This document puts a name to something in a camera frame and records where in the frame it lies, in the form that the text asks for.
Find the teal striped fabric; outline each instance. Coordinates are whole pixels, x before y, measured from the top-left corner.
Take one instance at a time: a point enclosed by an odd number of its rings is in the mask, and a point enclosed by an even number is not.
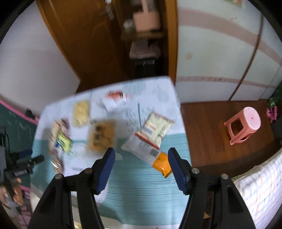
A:
[[[188,196],[178,190],[171,174],[168,178],[130,152],[120,147],[126,139],[118,139],[116,152],[123,160],[115,161],[108,181],[105,200],[99,207],[101,216],[119,220],[123,224],[157,226],[179,224],[184,214]],[[191,163],[185,134],[167,135],[161,150],[175,147],[181,158]],[[45,161],[34,168],[31,183],[44,191],[55,172],[48,155],[48,141],[35,140],[34,156],[43,154]]]

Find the green chalkboard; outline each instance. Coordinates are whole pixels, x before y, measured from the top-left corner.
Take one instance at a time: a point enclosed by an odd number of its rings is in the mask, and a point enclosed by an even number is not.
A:
[[[6,126],[6,133],[10,140],[10,152],[20,152],[25,149],[31,149],[36,124],[25,120],[12,110],[8,109],[0,101],[0,126]],[[8,140],[6,139],[6,150],[8,150]],[[22,177],[22,185],[30,187],[29,176]]]

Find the door handle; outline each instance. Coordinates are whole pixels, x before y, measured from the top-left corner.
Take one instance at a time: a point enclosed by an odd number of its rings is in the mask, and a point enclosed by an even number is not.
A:
[[[106,5],[106,10],[100,12],[99,16],[103,16],[105,14],[108,14],[110,20],[114,19],[114,12],[113,12],[113,9],[112,9],[111,5]]]

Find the tablecloth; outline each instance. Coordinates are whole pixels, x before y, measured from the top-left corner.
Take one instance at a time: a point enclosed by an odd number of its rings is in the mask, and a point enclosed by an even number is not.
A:
[[[101,106],[101,98],[109,91],[115,90],[122,90],[132,95],[133,99],[119,112],[109,114]],[[34,168],[32,185],[44,191],[55,175],[48,155],[48,138],[52,123],[64,117],[71,121],[74,104],[85,99],[91,102],[92,120],[109,118],[117,121],[114,147],[117,159],[106,189],[99,196],[95,196],[99,203],[100,215],[130,225],[173,228],[173,225],[179,224],[188,196],[178,190],[173,175],[165,179],[160,172],[120,148],[133,132],[143,126],[148,115],[154,110],[175,121],[164,137],[160,149],[167,153],[170,147],[175,147],[179,155],[191,163],[180,103],[173,82],[166,76],[107,85],[46,106],[40,116],[32,148],[33,156],[43,154],[45,161]],[[90,125],[81,128],[71,126],[73,150],[76,147],[82,150],[87,145],[89,128]],[[64,158],[64,175],[71,173],[70,166],[71,171],[74,171],[77,165],[79,173],[79,170],[91,167],[95,160],[95,157],[90,156],[84,160],[84,165],[79,165],[76,159],[68,155]]]

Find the wooden door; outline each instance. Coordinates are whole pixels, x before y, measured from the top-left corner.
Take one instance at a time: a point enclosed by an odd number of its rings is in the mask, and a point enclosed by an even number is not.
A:
[[[37,0],[37,5],[81,79],[78,91],[128,79],[125,45],[114,9],[109,5],[114,15],[110,18],[105,0]]]

